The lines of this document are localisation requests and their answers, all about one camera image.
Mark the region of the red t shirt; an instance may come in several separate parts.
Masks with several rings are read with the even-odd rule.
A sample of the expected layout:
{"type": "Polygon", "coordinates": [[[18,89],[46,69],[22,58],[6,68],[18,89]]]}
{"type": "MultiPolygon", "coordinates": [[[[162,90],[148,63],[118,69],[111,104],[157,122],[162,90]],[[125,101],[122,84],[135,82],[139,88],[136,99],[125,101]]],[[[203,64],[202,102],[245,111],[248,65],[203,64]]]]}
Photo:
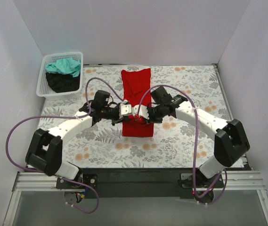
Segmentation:
{"type": "MultiPolygon", "coordinates": [[[[124,99],[132,106],[140,103],[142,96],[150,89],[151,69],[128,72],[121,71],[124,99]]],[[[152,137],[154,134],[153,124],[140,124],[136,121],[122,123],[122,135],[124,137],[152,137]]]]}

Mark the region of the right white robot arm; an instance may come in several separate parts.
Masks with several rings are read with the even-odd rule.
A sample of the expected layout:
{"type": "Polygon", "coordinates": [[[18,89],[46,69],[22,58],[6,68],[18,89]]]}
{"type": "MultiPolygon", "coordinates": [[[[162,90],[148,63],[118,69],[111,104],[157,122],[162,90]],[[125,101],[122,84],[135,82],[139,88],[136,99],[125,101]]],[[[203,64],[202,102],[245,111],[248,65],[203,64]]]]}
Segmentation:
{"type": "Polygon", "coordinates": [[[201,131],[213,140],[213,155],[200,167],[196,166],[196,159],[193,159],[193,173],[184,180],[193,187],[212,187],[223,170],[233,166],[250,150],[243,124],[237,119],[227,121],[197,108],[183,92],[172,97],[166,91],[167,87],[155,85],[146,92],[156,104],[155,107],[147,108],[146,121],[159,123],[163,117],[172,116],[195,126],[196,133],[201,131]]]}

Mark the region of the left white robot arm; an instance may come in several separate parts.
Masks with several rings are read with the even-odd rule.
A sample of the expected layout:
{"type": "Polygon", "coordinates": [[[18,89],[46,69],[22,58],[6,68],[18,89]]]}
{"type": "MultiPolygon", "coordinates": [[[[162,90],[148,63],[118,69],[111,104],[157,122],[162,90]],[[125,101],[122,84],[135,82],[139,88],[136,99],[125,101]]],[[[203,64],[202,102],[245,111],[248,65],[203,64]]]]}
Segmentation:
{"type": "Polygon", "coordinates": [[[102,119],[119,123],[129,112],[122,102],[112,107],[108,100],[110,93],[97,91],[94,99],[86,102],[72,119],[48,130],[38,129],[34,132],[25,162],[48,176],[67,178],[72,188],[83,184],[79,168],[62,160],[63,147],[82,131],[91,128],[102,119]]]}

